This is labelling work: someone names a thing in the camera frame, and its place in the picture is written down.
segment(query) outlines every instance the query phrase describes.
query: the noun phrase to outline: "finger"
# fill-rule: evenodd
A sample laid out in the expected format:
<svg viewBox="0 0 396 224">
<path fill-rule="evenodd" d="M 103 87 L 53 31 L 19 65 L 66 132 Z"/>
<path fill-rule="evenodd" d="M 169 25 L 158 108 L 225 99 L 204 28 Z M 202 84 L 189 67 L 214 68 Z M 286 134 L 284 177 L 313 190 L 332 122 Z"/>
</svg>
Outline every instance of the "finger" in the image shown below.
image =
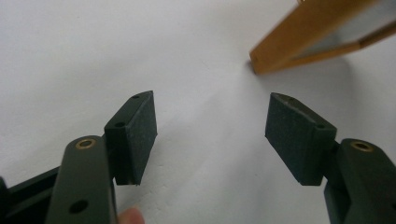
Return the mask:
<svg viewBox="0 0 396 224">
<path fill-rule="evenodd" d="M 119 214 L 119 224 L 145 224 L 145 219 L 137 208 L 132 207 Z"/>
</svg>

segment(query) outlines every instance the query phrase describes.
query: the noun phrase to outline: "white background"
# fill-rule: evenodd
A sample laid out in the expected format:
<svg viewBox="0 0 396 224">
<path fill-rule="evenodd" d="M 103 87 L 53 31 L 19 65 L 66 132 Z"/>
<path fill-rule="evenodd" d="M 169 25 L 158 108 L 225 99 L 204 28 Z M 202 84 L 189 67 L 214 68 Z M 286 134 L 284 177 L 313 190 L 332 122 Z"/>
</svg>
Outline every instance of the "white background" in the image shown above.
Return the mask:
<svg viewBox="0 0 396 224">
<path fill-rule="evenodd" d="M 154 91 L 158 137 L 119 210 L 150 223 L 329 223 L 264 137 L 272 91 L 396 161 L 396 37 L 258 77 L 248 52 L 293 0 L 0 2 L 0 175 L 9 187 L 60 165 L 122 104 Z"/>
</svg>

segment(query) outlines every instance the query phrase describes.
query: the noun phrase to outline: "hole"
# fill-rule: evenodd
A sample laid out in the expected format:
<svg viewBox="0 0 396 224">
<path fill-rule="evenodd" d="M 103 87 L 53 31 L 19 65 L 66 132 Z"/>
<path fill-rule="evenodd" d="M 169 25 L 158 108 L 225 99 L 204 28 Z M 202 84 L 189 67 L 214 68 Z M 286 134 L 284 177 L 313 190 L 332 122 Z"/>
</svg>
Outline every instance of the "hole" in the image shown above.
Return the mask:
<svg viewBox="0 0 396 224">
<path fill-rule="evenodd" d="M 122 128 L 123 126 L 125 126 L 125 123 L 124 122 L 118 122 L 118 123 L 116 123 L 116 125 L 115 125 L 117 128 Z"/>
<path fill-rule="evenodd" d="M 96 141 L 91 138 L 85 138 L 82 139 L 81 141 L 76 143 L 76 149 L 86 149 L 93 147 L 96 144 Z"/>
<path fill-rule="evenodd" d="M 69 208 L 70 214 L 78 214 L 84 211 L 88 207 L 88 202 L 85 200 L 80 200 L 76 203 L 73 203 Z"/>
<path fill-rule="evenodd" d="M 356 148 L 357 150 L 363 151 L 363 152 L 372 152 L 374 151 L 374 149 L 363 142 L 351 142 L 350 143 L 351 146 L 353 146 L 354 148 Z"/>
<path fill-rule="evenodd" d="M 81 142 L 79 145 L 80 145 L 81 147 L 87 147 L 87 146 L 89 146 L 90 144 L 92 144 L 92 140 L 87 140 L 87 141 L 85 141 L 85 142 Z"/>
<path fill-rule="evenodd" d="M 362 148 L 362 149 L 369 149 L 369 147 L 367 147 L 366 145 L 364 145 L 362 143 L 357 143 L 355 146 L 359 147 L 359 148 Z"/>
</svg>

